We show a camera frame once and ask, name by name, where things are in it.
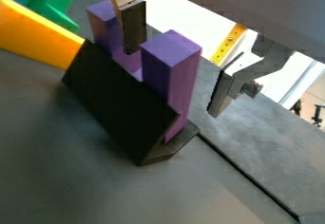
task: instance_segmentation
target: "yellow block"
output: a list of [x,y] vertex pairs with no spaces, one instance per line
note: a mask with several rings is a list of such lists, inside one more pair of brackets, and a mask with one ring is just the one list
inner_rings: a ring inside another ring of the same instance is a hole
[[235,24],[226,39],[223,40],[222,44],[219,45],[212,57],[211,62],[215,65],[220,65],[226,57],[230,55],[231,49],[234,49],[236,43],[239,42],[239,38],[242,37],[247,28],[240,25]]
[[66,69],[84,39],[13,0],[0,0],[0,48]]

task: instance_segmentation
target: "purple block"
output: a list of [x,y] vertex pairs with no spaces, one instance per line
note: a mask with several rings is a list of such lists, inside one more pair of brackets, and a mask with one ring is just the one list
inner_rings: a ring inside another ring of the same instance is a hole
[[140,52],[123,52],[121,33],[109,0],[87,7],[87,17],[95,44],[111,55],[120,66],[141,81]]
[[187,124],[202,47],[173,30],[139,47],[143,82],[180,114],[164,136],[168,142]]

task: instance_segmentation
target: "black block holder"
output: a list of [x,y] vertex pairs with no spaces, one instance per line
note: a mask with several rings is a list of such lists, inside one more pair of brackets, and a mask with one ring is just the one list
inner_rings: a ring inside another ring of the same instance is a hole
[[187,121],[177,135],[163,142],[179,114],[89,40],[65,71],[62,83],[137,166],[169,159],[199,132]]

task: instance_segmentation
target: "gray surface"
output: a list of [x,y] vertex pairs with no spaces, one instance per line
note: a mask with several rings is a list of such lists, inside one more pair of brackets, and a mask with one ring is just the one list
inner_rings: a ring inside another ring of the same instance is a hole
[[202,61],[188,118],[200,134],[291,211],[325,211],[325,134],[259,94],[240,95],[219,117],[204,110],[216,67]]
[[0,51],[1,224],[291,224],[198,138],[137,168],[60,79]]
[[302,216],[299,218],[301,224],[322,224],[325,223],[325,214],[314,214],[309,216]]
[[190,0],[325,63],[325,0]]

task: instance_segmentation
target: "black base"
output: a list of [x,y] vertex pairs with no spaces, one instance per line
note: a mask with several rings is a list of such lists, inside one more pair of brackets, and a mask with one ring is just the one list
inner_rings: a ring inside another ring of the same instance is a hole
[[190,142],[190,140],[198,134],[198,132],[198,126],[191,121],[187,121],[187,126],[168,141],[168,143],[159,143],[152,148],[145,159],[140,163],[140,166],[169,159],[183,148],[183,146]]

